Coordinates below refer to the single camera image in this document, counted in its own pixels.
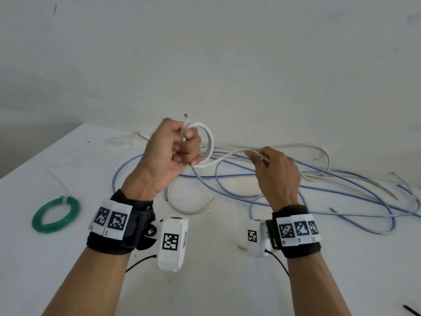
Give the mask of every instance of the green coil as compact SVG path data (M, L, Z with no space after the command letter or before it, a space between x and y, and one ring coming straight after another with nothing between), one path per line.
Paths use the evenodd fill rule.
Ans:
M69 196L66 203L70 205L70 212L57 222L43 224L43 217L45 213L51 208L63 204L63 197L64 196L60 196L59 198L46 203L35 213L32 218L32 227L34 230L39 233L54 233L62 228L65 228L68 224L75 220L80 212L80 204L76 198Z

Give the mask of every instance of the person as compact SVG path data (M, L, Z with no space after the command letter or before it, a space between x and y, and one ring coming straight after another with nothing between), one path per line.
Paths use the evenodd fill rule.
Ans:
M150 138L144 156L121 188L131 200L152 201L187 166L202 160L201 138L190 128L180 141L183 122L164 119ZM274 212L298 204L300 174L294 159L270 147L249 150L260 189ZM130 253L110 255L87 247L76 261L43 316L114 315ZM320 252L287 260L296 316L350 315L338 286Z

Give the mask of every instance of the black wrist strap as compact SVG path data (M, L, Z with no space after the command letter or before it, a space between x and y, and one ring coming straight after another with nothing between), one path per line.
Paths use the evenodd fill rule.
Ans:
M319 242L310 244L300 244L298 246L282 246L281 236L279 234L276 218L288 217L292 215L308 214L309 211L304 205L290 205L283 207L280 211L272 213L272 219L266 221L268 236L272 248L281 250L286 258L296 258L308 256L321 250Z
M153 201L129 200L121 190L115 192L110 199L133 207L123 239L121 241L109 239L91 232L87 238L87 246L95 251L112 255L127 254L135 248L144 250L151 247L156 240L147 238L144 234L148 230L150 223L155 221L155 213L152 207Z

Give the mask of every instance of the green cable coil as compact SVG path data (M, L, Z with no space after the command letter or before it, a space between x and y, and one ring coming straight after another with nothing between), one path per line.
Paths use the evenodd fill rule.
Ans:
M65 228L68 224L75 220L80 212L80 204L76 198L69 196L66 203L70 205L70 212L57 222L43 224L42 219L45 213L51 208L63 204L63 198L64 196L60 196L59 198L46 203L35 213L32 218L32 227L34 230L39 233L54 233L62 228Z

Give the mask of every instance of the person's right hand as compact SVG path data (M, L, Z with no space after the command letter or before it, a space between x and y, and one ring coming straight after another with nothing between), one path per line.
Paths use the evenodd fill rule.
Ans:
M247 150L245 154L256 167L256 178L260 190L274 212L288 205L297 205L298 187L301 176L293 158L286 156L271 147L264 147L259 153L269 159L264 162L255 151Z

